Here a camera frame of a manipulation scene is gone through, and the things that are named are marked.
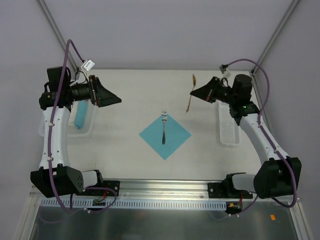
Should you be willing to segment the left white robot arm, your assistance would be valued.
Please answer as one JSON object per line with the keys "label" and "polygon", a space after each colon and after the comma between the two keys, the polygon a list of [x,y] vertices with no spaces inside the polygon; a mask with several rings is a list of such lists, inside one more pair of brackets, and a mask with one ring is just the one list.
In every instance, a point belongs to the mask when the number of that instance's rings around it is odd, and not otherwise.
{"label": "left white robot arm", "polygon": [[43,153],[39,169],[30,173],[30,180],[46,197],[80,195],[86,188],[99,195],[105,184],[97,170],[80,171],[71,167],[68,156],[68,124],[75,102],[89,101],[98,108],[119,104],[122,99],[107,90],[95,75],[85,83],[72,84],[68,67],[47,69],[48,82],[39,98],[44,126]]}

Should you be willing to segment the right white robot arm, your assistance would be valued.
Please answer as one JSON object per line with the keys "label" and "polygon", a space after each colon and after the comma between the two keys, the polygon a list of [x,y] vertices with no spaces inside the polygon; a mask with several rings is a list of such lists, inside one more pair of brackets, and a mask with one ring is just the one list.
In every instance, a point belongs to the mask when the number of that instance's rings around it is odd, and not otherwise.
{"label": "right white robot arm", "polygon": [[241,191],[255,193],[261,199],[290,195],[296,198],[302,163],[278,145],[263,122],[261,111],[251,100],[252,88],[252,79],[238,74],[232,86],[213,77],[204,86],[190,92],[191,96],[208,103],[227,104],[230,116],[247,135],[261,162],[256,174],[228,174],[222,181],[224,193],[230,198],[235,198]]}

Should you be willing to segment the silver fork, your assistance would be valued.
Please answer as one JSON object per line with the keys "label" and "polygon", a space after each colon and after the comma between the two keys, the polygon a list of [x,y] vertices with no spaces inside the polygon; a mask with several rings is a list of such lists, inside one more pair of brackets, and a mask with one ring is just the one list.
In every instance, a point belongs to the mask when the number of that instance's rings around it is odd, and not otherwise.
{"label": "silver fork", "polygon": [[161,120],[162,120],[162,124],[163,124],[163,129],[162,129],[162,144],[165,145],[166,144],[166,122],[168,119],[168,114],[167,111],[163,111],[161,114]]}

